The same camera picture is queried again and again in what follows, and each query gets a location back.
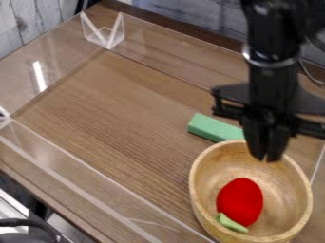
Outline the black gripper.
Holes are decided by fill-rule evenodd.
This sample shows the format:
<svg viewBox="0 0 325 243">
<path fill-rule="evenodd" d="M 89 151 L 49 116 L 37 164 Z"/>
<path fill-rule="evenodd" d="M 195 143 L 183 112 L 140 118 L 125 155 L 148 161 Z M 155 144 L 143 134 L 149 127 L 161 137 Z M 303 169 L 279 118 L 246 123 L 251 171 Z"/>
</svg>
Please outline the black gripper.
<svg viewBox="0 0 325 243">
<path fill-rule="evenodd" d="M 248 81 L 215 86 L 212 113 L 238 120 L 251 156 L 268 162 L 280 159 L 290 137 L 302 134 L 325 139 L 325 125 L 298 115 L 325 115 L 325 99 L 298 83 L 298 56 L 279 59 L 242 51 Z"/>
</svg>

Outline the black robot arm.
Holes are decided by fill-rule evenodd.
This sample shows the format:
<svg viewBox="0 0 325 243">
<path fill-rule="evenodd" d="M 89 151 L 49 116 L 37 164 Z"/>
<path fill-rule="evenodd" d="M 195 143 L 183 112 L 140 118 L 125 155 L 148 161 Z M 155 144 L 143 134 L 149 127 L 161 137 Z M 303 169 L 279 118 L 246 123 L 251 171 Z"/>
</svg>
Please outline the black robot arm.
<svg viewBox="0 0 325 243">
<path fill-rule="evenodd" d="M 251 156 L 276 161 L 298 134 L 325 139 L 325 125 L 305 115 L 325 116 L 325 98 L 298 82 L 301 47 L 325 29 L 325 0 L 239 0 L 247 40 L 244 84 L 214 86 L 212 113 L 243 129 Z"/>
</svg>

